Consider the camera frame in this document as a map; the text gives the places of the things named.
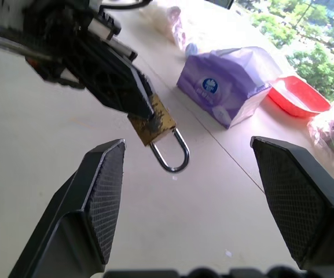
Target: white table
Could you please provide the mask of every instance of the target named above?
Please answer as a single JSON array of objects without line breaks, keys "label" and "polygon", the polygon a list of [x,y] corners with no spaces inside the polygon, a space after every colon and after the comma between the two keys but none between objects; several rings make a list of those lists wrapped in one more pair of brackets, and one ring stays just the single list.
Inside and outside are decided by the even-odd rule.
[{"label": "white table", "polygon": [[[8,275],[49,200],[83,155],[116,138],[126,139],[127,151],[108,268],[186,273],[202,265],[220,272],[232,266],[295,266],[260,189],[249,138],[307,145],[299,129],[304,123],[265,101],[254,117],[223,130],[174,89],[183,55],[137,12],[117,18],[121,39],[140,53],[136,65],[179,123],[192,153],[189,168],[176,177],[164,172],[125,115],[102,107],[88,92],[43,83],[24,59],[0,53],[0,277]],[[173,137],[159,146],[171,163],[182,159]]]},{"label": "white table", "polygon": [[[289,72],[289,64],[282,53],[254,27],[247,19],[233,10],[225,10],[210,2],[203,1],[204,12],[210,20],[229,31],[227,48],[260,46],[271,53],[284,72]],[[192,100],[175,87],[185,65],[184,54],[176,46],[155,31],[140,14],[115,13],[121,19],[123,41],[139,51],[141,58],[150,69],[173,91],[186,110],[190,111],[220,146],[243,168],[243,170],[262,187],[254,153],[249,146],[252,136],[265,136],[291,142],[308,149],[334,178],[334,166],[320,153],[315,152],[307,130],[308,120],[294,118],[285,113],[271,99],[267,98],[256,111],[255,116],[225,130],[208,113],[203,112]]]}]

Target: padlock shackle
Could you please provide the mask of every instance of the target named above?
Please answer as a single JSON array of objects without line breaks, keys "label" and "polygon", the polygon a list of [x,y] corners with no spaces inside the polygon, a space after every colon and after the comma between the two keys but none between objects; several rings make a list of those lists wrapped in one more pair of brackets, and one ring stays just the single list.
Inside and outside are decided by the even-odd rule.
[{"label": "padlock shackle", "polygon": [[185,140],[182,138],[178,129],[173,130],[173,135],[177,139],[178,144],[181,147],[181,149],[183,150],[183,154],[185,155],[185,157],[183,159],[183,162],[180,166],[170,167],[167,164],[167,162],[164,160],[164,158],[162,157],[162,155],[161,155],[159,149],[157,148],[157,146],[155,145],[155,143],[151,143],[150,147],[151,147],[151,150],[153,151],[157,161],[162,166],[162,168],[165,169],[165,171],[170,172],[170,173],[180,173],[180,172],[182,172],[186,169],[186,167],[188,166],[188,164],[190,162],[190,150],[189,150],[189,147],[187,146]]}]

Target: cable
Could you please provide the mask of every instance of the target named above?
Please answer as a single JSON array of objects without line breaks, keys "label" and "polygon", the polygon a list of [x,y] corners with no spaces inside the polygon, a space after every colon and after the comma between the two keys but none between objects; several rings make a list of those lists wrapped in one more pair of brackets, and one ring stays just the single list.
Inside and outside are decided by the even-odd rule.
[{"label": "cable", "polygon": [[100,11],[104,9],[109,9],[109,10],[132,10],[132,9],[139,9],[144,6],[147,6],[150,4],[152,0],[142,0],[140,3],[135,3],[131,5],[101,5],[100,6]]}]

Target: brass padlock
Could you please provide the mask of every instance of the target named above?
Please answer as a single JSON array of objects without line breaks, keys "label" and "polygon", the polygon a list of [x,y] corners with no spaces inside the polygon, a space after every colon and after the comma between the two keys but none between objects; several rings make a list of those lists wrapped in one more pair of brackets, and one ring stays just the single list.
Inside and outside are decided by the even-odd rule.
[{"label": "brass padlock", "polygon": [[[133,128],[137,132],[139,138],[144,143],[145,146],[150,146],[156,159],[160,165],[168,172],[178,173],[183,171],[190,161],[190,151],[183,140],[181,134],[176,128],[177,124],[174,119],[169,114],[168,110],[164,107],[162,101],[157,94],[150,96],[150,102],[152,108],[154,109],[154,116],[150,120],[144,120],[132,116],[128,116]],[[174,137],[177,139],[178,144],[183,150],[185,158],[183,163],[179,167],[170,167],[166,161],[163,159],[161,153],[159,152],[157,146],[155,145],[164,136],[173,132]]]}]

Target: red plastic tray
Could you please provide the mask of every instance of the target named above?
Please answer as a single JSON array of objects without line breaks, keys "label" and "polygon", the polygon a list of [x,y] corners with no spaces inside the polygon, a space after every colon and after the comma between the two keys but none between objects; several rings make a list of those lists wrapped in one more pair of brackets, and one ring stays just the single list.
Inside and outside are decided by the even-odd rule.
[{"label": "red plastic tray", "polygon": [[330,109],[325,97],[296,76],[278,78],[272,85],[270,98],[292,116],[309,118]]}]

